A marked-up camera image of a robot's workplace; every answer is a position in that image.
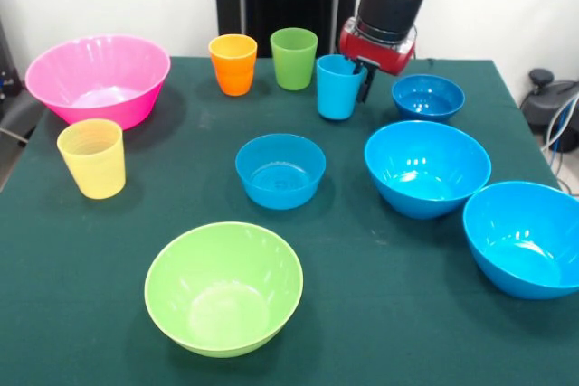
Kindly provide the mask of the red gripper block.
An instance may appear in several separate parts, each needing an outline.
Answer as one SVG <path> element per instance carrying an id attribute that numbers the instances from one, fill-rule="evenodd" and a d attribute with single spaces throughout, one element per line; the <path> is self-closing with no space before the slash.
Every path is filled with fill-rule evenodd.
<path id="1" fill-rule="evenodd" d="M 364 35 L 355 17 L 346 20 L 339 37 L 339 50 L 352 60 L 353 75 L 359 74 L 364 62 L 391 75 L 402 72 L 415 52 L 415 27 L 400 42 L 379 42 Z M 365 103 L 375 77 L 375 67 L 365 67 L 356 101 Z"/>

